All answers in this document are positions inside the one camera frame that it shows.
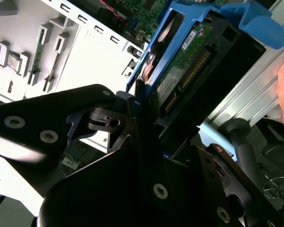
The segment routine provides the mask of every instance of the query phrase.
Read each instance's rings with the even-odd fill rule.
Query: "silver screw head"
[[[218,207],[217,213],[218,213],[219,218],[221,218],[226,224],[230,223],[231,218],[224,208]]]
[[[222,149],[221,147],[219,147],[219,146],[216,146],[216,149],[217,149],[217,151],[220,152],[220,153],[223,152],[223,149]]]
[[[4,124],[11,129],[21,129],[24,127],[25,121],[19,116],[8,116],[4,119]]]
[[[40,140],[44,143],[55,143],[59,136],[53,130],[44,130],[40,133]]]
[[[153,192],[159,199],[166,199],[168,197],[167,189],[160,183],[156,183],[153,186]]]

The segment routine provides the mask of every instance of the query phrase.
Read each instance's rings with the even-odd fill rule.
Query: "wire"
[[[108,5],[104,0],[100,0],[100,2],[103,5],[105,5],[117,18],[119,18],[119,20],[121,20],[123,23],[125,23],[125,25],[127,25],[126,21],[122,17],[120,17],[120,15],[117,13],[117,11],[114,8]]]
[[[69,155],[69,154],[67,154],[67,153],[64,153],[64,154],[67,155],[68,157],[70,157],[71,159],[74,159],[73,156],[71,156],[71,155]]]
[[[67,154],[67,153],[65,153],[64,152],[64,154],[66,155],[66,156],[68,156],[68,157],[70,157],[70,161],[73,163],[73,164],[79,164],[79,166],[82,166],[82,163],[81,163],[81,161],[78,161],[77,163],[76,162],[74,162],[74,157],[73,156],[71,156],[70,154]]]

